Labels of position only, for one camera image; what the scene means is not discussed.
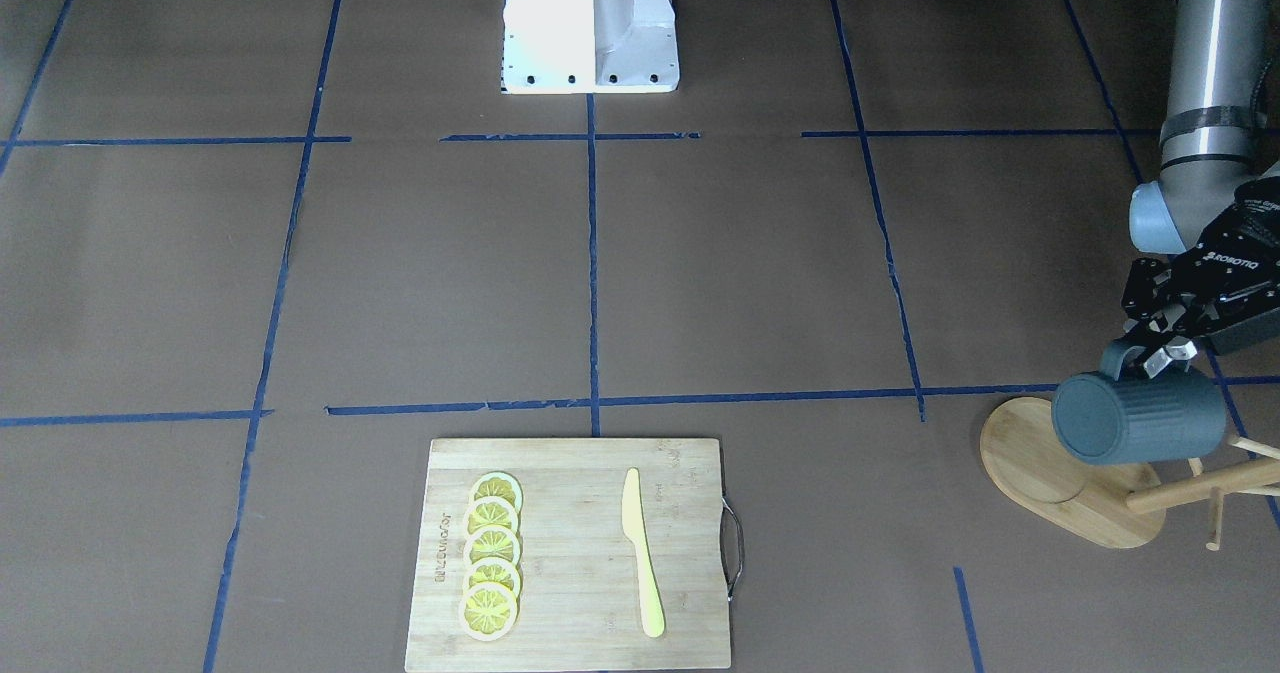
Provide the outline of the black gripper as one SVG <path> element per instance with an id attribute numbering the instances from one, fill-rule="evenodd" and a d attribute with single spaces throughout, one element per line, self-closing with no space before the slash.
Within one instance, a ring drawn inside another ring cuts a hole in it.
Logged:
<path id="1" fill-rule="evenodd" d="M 1279 335 L 1279 182 L 1260 177 L 1235 189 L 1187 252 L 1140 257 L 1124 293 L 1126 321 L 1112 351 L 1143 354 L 1149 380 L 1174 363 L 1187 368 L 1207 342 L 1217 354 Z"/>

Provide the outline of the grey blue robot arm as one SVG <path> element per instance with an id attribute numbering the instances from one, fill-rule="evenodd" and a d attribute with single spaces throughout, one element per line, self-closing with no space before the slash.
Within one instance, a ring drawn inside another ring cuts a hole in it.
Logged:
<path id="1" fill-rule="evenodd" d="M 1142 253 L 1107 351 L 1112 377 L 1152 380 L 1277 336 L 1277 170 L 1253 171 L 1271 0 L 1175 0 L 1156 180 L 1132 194 Z"/>

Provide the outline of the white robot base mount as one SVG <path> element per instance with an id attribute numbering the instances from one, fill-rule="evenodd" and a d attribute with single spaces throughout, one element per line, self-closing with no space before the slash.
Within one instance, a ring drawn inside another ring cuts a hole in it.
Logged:
<path id="1" fill-rule="evenodd" d="M 675 0 L 504 0 L 502 14 L 503 93 L 678 88 Z"/>

